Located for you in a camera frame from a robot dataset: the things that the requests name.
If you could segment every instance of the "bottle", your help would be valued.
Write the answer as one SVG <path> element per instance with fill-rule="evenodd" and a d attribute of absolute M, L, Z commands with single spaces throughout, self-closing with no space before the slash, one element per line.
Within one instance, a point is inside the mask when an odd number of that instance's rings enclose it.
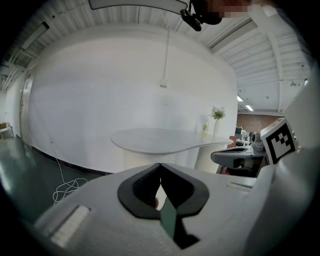
<path fill-rule="evenodd" d="M 209 127 L 209 123 L 206 122 L 202 127 L 202 133 L 207 134 L 208 133 L 208 127 Z"/>

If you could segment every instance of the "dark floor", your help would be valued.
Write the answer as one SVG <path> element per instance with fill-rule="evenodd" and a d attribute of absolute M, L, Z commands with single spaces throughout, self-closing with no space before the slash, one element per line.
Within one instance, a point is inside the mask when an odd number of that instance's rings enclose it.
<path fill-rule="evenodd" d="M 63 165 L 61 169 L 65 182 L 100 177 Z M 0 178 L 22 218 L 31 224 L 54 204 L 53 193 L 63 183 L 58 163 L 23 144 L 18 137 L 0 141 Z"/>

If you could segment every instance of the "door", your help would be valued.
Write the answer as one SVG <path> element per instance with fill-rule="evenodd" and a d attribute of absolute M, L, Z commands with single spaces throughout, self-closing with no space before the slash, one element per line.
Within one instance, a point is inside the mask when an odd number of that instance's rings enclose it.
<path fill-rule="evenodd" d="M 31 135 L 29 126 L 29 98 L 34 81 L 37 64 L 33 64 L 27 70 L 20 101 L 20 134 L 24 143 L 31 146 Z"/>

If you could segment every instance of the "ceiling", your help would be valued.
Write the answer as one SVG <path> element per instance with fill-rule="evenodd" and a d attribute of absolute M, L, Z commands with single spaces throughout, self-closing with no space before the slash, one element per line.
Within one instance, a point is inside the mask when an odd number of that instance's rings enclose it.
<path fill-rule="evenodd" d="M 49 30 L 27 52 L 17 54 L 16 66 L 26 67 L 46 46 L 85 28 L 110 23 L 143 23 L 166 28 L 161 12 L 172 30 L 201 42 L 211 49 L 213 55 L 232 66 L 238 95 L 243 99 L 238 105 L 241 113 L 248 113 L 245 107 L 248 104 L 255 114 L 281 114 L 310 74 L 294 31 L 277 13 L 270 15 L 260 6 L 254 6 L 251 12 L 241 17 L 224 18 L 218 25 L 203 24 L 202 30 L 196 32 L 178 14 L 156 8 L 114 6 L 92 10 L 88 0 L 50 0 L 30 18 L 2 63 L 10 60 L 43 21 L 49 25 Z M 232 35 L 235 28 L 251 20 L 255 26 L 253 29 L 238 31 L 240 34 L 234 40 L 214 50 L 219 39 Z"/>

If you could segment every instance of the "curved white wall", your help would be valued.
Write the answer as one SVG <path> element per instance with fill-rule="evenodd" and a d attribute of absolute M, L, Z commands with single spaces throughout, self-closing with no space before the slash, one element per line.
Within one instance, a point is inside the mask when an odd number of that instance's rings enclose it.
<path fill-rule="evenodd" d="M 220 135 L 233 135 L 233 70 L 198 42 L 171 32 L 169 88 L 160 88 L 166 41 L 163 28 L 117 24 L 82 30 L 47 47 L 30 94 L 32 145 L 69 163 L 114 173 L 124 169 L 123 151 L 110 140 L 118 130 L 200 132 L 216 105 L 226 107 Z"/>

